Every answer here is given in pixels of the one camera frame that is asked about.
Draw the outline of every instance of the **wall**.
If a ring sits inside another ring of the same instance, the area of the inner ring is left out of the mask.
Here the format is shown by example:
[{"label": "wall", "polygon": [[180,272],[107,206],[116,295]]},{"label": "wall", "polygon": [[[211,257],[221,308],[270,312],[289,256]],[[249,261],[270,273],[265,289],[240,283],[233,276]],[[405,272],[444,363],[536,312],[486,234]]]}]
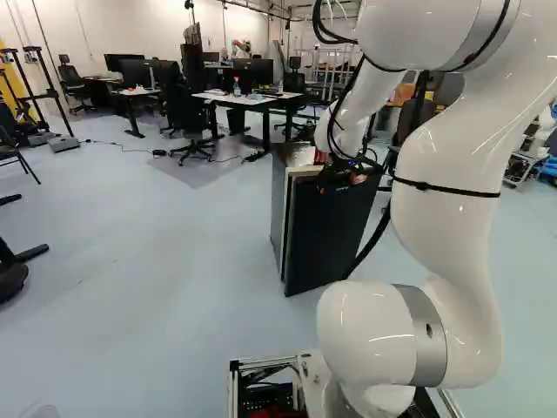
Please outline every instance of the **wall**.
[{"label": "wall", "polygon": [[[7,0],[16,15],[16,25],[24,44],[44,47],[31,0]],[[68,54],[81,75],[106,71],[105,53],[140,53],[161,59],[180,59],[182,32],[192,22],[184,0],[35,0],[44,33],[59,65],[58,54]],[[18,18],[17,7],[22,19]],[[87,42],[79,24],[82,18]],[[222,5],[216,0],[196,0],[195,18],[201,23],[206,51],[225,46]],[[226,41],[230,50],[233,38],[250,39],[255,53],[267,48],[267,17],[238,6],[225,11]],[[29,33],[29,41],[24,31]],[[0,36],[10,47],[21,49],[6,1],[0,1]],[[44,50],[50,74],[52,64]],[[32,87],[41,90],[44,80],[36,65],[27,65]]]}]

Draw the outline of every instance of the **black office chair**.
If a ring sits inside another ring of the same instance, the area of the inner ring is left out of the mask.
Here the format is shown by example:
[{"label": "black office chair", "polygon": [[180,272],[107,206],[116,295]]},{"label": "black office chair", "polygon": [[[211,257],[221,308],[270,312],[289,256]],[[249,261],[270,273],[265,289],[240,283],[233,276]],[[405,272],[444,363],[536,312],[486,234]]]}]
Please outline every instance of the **black office chair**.
[{"label": "black office chair", "polygon": [[[303,111],[308,105],[307,97],[305,95],[305,74],[298,72],[298,69],[302,64],[301,61],[301,57],[289,57],[288,66],[292,68],[292,72],[285,72],[283,79],[283,87],[285,91],[290,93],[302,93],[303,95],[296,102],[298,104],[297,111]],[[279,126],[286,126],[286,123],[274,125],[275,131],[279,128]],[[307,125],[292,122],[292,128],[297,131],[303,131],[306,127]]]},{"label": "black office chair", "polygon": [[0,161],[6,161],[0,164],[0,167],[19,162],[25,174],[31,173],[31,176],[33,176],[37,184],[39,185],[41,184],[37,175],[33,172],[31,167],[29,166],[27,160],[23,158],[23,155],[21,155],[21,152],[17,148],[16,142],[10,137],[10,135],[8,135],[8,132],[1,125],[0,125]]},{"label": "black office chair", "polygon": [[[191,96],[191,88],[182,76],[178,63],[172,62],[161,69],[159,82],[165,101],[166,117],[175,131],[201,134],[207,127],[207,113],[202,107],[202,101]],[[170,151],[173,156],[177,152],[184,152],[179,165],[184,165],[186,158],[201,154],[209,158],[216,144],[213,139],[192,139],[190,144]]]},{"label": "black office chair", "polygon": [[58,67],[58,72],[60,73],[60,77],[62,77],[60,84],[62,85],[64,94],[81,102],[79,106],[71,107],[70,113],[72,115],[77,115],[79,111],[95,111],[95,106],[85,103],[86,99],[91,100],[89,85],[79,77],[76,67],[68,65],[70,59],[67,55],[59,55],[58,57],[60,58],[60,63],[62,63],[62,65]]}]

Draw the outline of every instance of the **black strap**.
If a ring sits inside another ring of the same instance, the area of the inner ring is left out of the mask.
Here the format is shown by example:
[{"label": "black strap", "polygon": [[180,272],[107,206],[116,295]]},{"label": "black strap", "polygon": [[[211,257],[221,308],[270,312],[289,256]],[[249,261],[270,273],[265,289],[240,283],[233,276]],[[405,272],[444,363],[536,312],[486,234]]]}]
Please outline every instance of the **black strap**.
[{"label": "black strap", "polygon": [[393,180],[402,183],[403,185],[411,185],[422,192],[433,190],[435,192],[461,194],[462,196],[471,196],[473,198],[498,198],[501,192],[475,192],[473,190],[454,189],[452,187],[444,187],[443,185],[430,185],[426,181],[414,181],[408,179],[401,179],[400,177],[393,176]]}]

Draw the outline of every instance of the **black cabinet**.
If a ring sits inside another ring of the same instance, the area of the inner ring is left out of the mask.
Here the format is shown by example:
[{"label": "black cabinet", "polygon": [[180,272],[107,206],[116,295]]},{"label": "black cabinet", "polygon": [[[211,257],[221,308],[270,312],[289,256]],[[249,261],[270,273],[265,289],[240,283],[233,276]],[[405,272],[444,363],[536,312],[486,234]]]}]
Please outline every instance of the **black cabinet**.
[{"label": "black cabinet", "polygon": [[381,177],[321,193],[321,167],[310,165],[314,150],[300,143],[273,146],[271,242],[285,296],[341,277],[356,257]]}]

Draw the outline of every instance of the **bottle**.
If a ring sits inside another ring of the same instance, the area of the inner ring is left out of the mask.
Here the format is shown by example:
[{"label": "bottle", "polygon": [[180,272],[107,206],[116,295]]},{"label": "bottle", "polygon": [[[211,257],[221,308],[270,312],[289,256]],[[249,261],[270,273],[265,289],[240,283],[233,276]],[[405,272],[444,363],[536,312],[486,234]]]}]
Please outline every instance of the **bottle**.
[{"label": "bottle", "polygon": [[240,90],[240,84],[238,83],[240,77],[234,78],[234,96],[239,97],[242,95],[242,91]]}]

